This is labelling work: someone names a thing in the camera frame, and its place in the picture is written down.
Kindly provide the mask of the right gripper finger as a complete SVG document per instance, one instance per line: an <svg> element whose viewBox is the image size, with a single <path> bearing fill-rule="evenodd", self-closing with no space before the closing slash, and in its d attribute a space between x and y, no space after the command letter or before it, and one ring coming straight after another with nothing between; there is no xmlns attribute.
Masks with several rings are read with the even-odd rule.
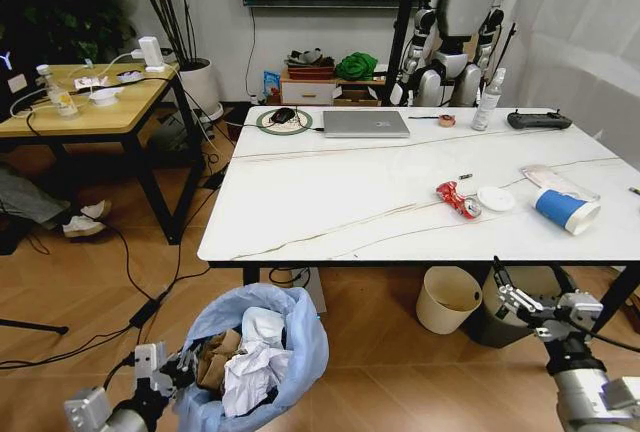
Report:
<svg viewBox="0 0 640 432"><path fill-rule="evenodd" d="M541 317L544 307L524 291L514 286L511 277L497 256L493 257L494 281L502 308L506 308L527 326Z"/></svg>
<svg viewBox="0 0 640 432"><path fill-rule="evenodd" d="M552 342L565 339L565 325L561 322L544 322L533 329L535 335L542 342Z"/></svg>

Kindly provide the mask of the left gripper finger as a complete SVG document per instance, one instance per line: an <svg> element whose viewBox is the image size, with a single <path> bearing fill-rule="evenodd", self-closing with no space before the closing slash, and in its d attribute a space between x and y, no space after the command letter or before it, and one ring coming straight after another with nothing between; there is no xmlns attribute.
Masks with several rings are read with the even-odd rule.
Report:
<svg viewBox="0 0 640 432"><path fill-rule="evenodd" d="M160 394L171 398L194 382L194 373L190 369L166 369L158 372L157 379Z"/></svg>
<svg viewBox="0 0 640 432"><path fill-rule="evenodd" d="M184 349L178 357L176 371L179 376L196 376L199 367L199 348Z"/></svg>

